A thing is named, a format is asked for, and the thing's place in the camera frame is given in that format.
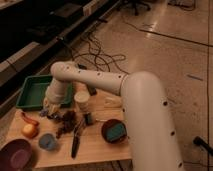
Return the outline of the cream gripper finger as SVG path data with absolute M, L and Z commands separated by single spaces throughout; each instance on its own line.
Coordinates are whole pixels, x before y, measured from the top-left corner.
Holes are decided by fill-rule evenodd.
M 48 111 L 49 115 L 52 115 L 60 110 L 60 106 L 56 104 L 49 104 L 44 107 Z

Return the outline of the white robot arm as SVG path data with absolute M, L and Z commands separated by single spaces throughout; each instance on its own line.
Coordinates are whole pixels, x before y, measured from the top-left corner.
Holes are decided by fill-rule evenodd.
M 72 62 L 54 63 L 51 75 L 44 98 L 48 107 L 62 103 L 73 81 L 122 98 L 133 171 L 185 171 L 169 102 L 156 75 L 82 70 Z

